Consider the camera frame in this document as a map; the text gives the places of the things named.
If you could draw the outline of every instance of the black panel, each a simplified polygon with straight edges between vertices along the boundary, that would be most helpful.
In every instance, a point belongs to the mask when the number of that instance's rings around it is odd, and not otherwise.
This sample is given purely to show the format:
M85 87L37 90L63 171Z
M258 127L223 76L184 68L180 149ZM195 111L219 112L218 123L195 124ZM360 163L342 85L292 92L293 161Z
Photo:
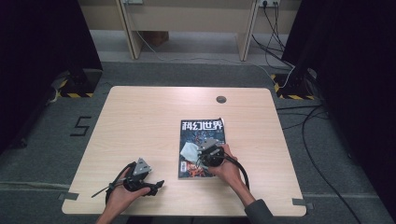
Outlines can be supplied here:
M306 30L316 21L315 1L303 1L285 57L299 60ZM310 66L348 150L396 220L396 2L344 1Z
M77 0L0 3L0 152L26 134L51 82L83 68L102 65Z

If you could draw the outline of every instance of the power outlet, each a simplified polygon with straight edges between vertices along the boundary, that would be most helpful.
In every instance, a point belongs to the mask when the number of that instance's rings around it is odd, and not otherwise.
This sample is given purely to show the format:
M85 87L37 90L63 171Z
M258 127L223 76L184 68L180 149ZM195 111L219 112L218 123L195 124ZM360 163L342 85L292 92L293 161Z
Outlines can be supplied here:
M276 4L279 6L280 0L266 0L267 1L267 7L275 7ZM262 7L262 3L264 0L260 0L259 7Z

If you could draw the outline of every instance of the wooden table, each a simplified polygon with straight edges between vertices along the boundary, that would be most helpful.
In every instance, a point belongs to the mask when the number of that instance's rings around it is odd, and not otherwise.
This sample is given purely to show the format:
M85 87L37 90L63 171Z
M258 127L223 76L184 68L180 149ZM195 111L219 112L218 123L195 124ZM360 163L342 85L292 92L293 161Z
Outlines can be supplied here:
M227 102L220 104L218 96ZM145 216L245 216L231 188L216 177L179 180L182 119L224 119L226 141L245 167L252 194L275 216L303 216L302 199L271 93L252 88L114 87L65 200L66 214L101 214L105 193L128 163L143 158L153 169L146 181L165 180L155 197L137 199L124 214Z

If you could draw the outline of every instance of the black device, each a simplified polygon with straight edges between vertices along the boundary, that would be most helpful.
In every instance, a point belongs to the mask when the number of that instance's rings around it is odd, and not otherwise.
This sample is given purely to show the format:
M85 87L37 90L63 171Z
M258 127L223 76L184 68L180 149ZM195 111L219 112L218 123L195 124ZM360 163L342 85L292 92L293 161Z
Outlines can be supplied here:
M128 173L122 179L120 176L128 169ZM106 190L106 203L108 198L110 197L111 192L114 190L115 187L119 185L123 185L129 191L137 191L143 188L150 188L149 193L145 194L144 196L155 196L163 186L164 180L157 182L156 184L150 184L144 182L146 176L148 176L149 172L151 171L151 167L142 159L139 158L137 162L132 162L126 165L122 171L117 175L112 183L108 184L108 187L99 190L97 193L92 195L92 198L101 193L103 190Z
M139 158L137 163L136 162L131 163L131 169L129 170L128 174L125 176L125 179L123 181L123 186L129 191L137 191L149 187L150 192L147 193L146 195L155 196L158 192L158 189L160 189L163 186L163 182L165 181L162 180L157 182L156 184L150 184L144 182L143 180L146 178L146 176L148 176L150 171L151 168L148 166L148 164L142 158Z
M224 152L224 148L219 146L218 143L218 139L205 139L205 141L198 148L198 152L201 152L201 154L198 155L200 163L205 166L217 167L220 166L224 160L230 161L232 164L238 167L239 170L241 170L242 175L245 178L245 185L248 189L250 189L248 183L248 174L244 167L241 165L241 163L239 163L239 161L235 160L226 152Z
M198 156L205 166L220 166L224 161L224 148L218 146L219 140L206 139L198 148L201 154Z

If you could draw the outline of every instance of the magazine cover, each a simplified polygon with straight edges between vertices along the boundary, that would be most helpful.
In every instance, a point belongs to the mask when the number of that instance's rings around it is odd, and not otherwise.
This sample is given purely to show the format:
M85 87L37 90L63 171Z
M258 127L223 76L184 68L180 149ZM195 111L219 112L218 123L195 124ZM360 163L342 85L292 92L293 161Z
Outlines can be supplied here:
M222 119L183 119L180 123L180 149L178 178L211 177L197 160L198 146L205 139L214 138L225 144L224 122Z

